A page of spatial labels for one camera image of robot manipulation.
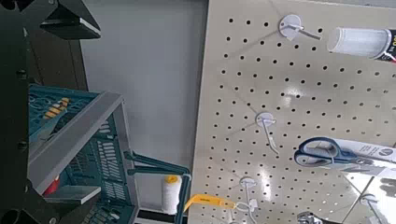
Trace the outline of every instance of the wall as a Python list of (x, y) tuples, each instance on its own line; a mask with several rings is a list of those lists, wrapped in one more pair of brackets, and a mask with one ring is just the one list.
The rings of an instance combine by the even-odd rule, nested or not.
[[(81, 41), (90, 91), (125, 97), (132, 149), (191, 168), (207, 1), (86, 0), (102, 29)], [(142, 207), (161, 208), (161, 177), (137, 178)]]

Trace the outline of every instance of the metal hook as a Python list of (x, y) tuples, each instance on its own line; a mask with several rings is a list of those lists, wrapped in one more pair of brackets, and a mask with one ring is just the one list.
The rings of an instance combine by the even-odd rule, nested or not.
[(307, 32), (302, 26), (300, 17), (297, 15), (288, 15), (285, 18), (283, 18), (279, 24), (279, 32), (290, 41), (293, 40), (298, 33), (306, 35), (316, 40), (321, 39), (320, 36), (313, 35)]
[(256, 117), (256, 122), (260, 127), (264, 128), (265, 135), (267, 136), (268, 144), (270, 145), (271, 150), (273, 150), (276, 155), (279, 155), (279, 152), (276, 149), (274, 138), (268, 131), (268, 127), (276, 123), (274, 116), (271, 113), (263, 112)]

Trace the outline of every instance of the plastic crate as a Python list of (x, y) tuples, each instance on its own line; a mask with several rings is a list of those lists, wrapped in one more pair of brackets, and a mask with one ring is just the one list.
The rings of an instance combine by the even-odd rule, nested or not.
[(52, 105), (58, 104), (62, 98), (69, 98), (66, 113), (55, 126), (58, 132), (68, 121), (89, 104), (98, 94), (86, 91), (72, 91), (68, 89), (30, 85), (29, 87), (29, 136), (40, 132), (41, 122), (45, 113)]
[(81, 224), (128, 223), (133, 210), (133, 206), (97, 203)]
[(66, 172), (73, 185), (101, 186), (102, 199), (132, 205), (117, 136), (106, 139), (95, 134), (71, 160)]
[[(52, 133), (59, 132), (67, 122), (77, 115), (98, 94), (85, 91), (31, 85), (29, 90), (29, 134), (43, 132), (41, 125), (44, 114), (50, 106), (62, 98), (69, 98), (65, 113), (57, 119)], [(134, 205), (126, 182), (122, 156), (117, 138), (113, 115), (65, 168), (67, 183), (82, 186), (100, 186), (101, 198), (87, 215), (83, 223), (128, 223)]]

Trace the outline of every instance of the blue scissors handle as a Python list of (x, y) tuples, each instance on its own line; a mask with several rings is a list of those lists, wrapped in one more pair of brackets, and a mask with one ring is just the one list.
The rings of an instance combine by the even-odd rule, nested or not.
[[(309, 147), (308, 144), (313, 142), (326, 142), (331, 145), (329, 149)], [(343, 150), (331, 138), (313, 137), (305, 140), (299, 146), (299, 150), (295, 152), (295, 161), (307, 167), (326, 166), (331, 163), (354, 163), (357, 155), (348, 150)]]
[[(332, 152), (333, 154), (331, 155), (330, 153), (316, 153), (315, 150), (312, 150), (312, 147), (308, 147), (307, 145), (313, 142), (326, 142), (329, 143), (332, 146)], [(337, 160), (343, 160), (343, 161), (350, 161), (352, 159), (356, 159), (357, 155), (349, 150), (343, 150), (340, 148), (340, 146), (331, 138), (328, 137), (313, 137), (305, 140), (302, 142), (299, 146), (299, 150), (307, 155), (316, 155), (320, 157), (327, 157), (328, 159), (337, 159)]]

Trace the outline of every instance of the paint roller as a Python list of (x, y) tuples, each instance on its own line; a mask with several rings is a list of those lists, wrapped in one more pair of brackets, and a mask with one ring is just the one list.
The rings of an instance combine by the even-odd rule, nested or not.
[(163, 212), (165, 214), (175, 215), (177, 213), (180, 188), (181, 177), (179, 175), (167, 175), (163, 179)]

